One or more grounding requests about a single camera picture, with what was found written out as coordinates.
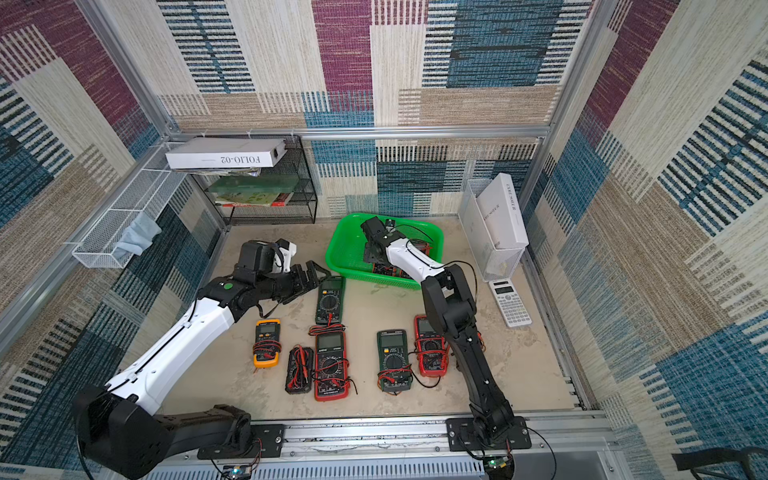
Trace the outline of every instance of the book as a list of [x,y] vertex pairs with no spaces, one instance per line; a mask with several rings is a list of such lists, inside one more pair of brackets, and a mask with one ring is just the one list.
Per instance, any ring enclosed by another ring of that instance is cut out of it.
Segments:
[[275,201],[280,194],[271,193],[245,193],[245,194],[216,194],[216,203],[221,206],[228,206],[228,204],[239,204],[247,206],[266,206],[271,207],[272,202]]
[[293,197],[293,192],[289,192],[287,194],[280,194],[277,196],[274,202],[272,202],[273,207],[285,207],[288,202],[290,202],[290,199]]

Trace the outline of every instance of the white box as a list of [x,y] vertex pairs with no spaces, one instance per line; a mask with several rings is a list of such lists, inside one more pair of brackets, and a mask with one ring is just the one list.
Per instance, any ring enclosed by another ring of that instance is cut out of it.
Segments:
[[168,165],[182,168],[274,167],[286,153],[282,138],[197,137],[165,154]]
[[484,282],[510,279],[528,245],[528,235],[525,235],[525,243],[519,244],[516,248],[494,247],[494,241],[480,213],[480,206],[476,198],[490,183],[490,180],[487,179],[467,182],[462,202],[458,206],[458,219],[462,223],[469,248],[480,268],[480,276]]
[[518,196],[509,174],[496,175],[477,199],[494,247],[507,249],[528,246]]

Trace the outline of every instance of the white mesh holder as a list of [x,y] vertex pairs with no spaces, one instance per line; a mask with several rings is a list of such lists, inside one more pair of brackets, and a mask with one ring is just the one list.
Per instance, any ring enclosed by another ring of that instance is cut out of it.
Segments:
[[115,244],[123,230],[139,213],[152,220],[160,216],[187,174],[175,172],[165,160],[166,148],[160,147],[137,175],[85,234],[72,255],[87,268],[125,268],[132,253],[115,255]]

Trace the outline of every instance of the patterned wallpaper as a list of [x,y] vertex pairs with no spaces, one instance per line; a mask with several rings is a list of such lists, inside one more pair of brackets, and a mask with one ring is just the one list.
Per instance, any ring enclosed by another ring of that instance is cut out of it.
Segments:
[[[591,0],[101,4],[186,131],[547,124],[591,13]],[[455,214],[470,178],[522,185],[535,143],[304,142],[319,217]]]
[[[72,0],[0,8],[3,310],[159,135]],[[148,251],[122,271],[75,269],[0,358],[1,477],[84,478],[72,396],[185,311],[219,236],[204,202],[183,184]]]
[[70,472],[81,471],[71,400],[134,362],[187,311],[220,235],[205,202],[185,180],[147,251],[124,270],[78,266],[0,359],[3,478],[80,478]]
[[635,478],[768,447],[767,25],[763,1],[621,0],[525,211]]

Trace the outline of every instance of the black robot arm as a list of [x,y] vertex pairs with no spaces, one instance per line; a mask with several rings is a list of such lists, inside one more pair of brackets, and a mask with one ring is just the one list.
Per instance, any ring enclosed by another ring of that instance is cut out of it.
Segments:
[[397,266],[421,283],[427,320],[451,346],[464,375],[473,417],[473,439],[485,447],[500,448],[505,448],[506,440],[515,439],[514,448],[530,448],[530,438],[521,433],[521,419],[515,419],[482,352],[475,325],[477,306],[461,267],[435,262],[402,233],[385,227],[378,217],[364,222],[362,231],[368,240],[367,259]]

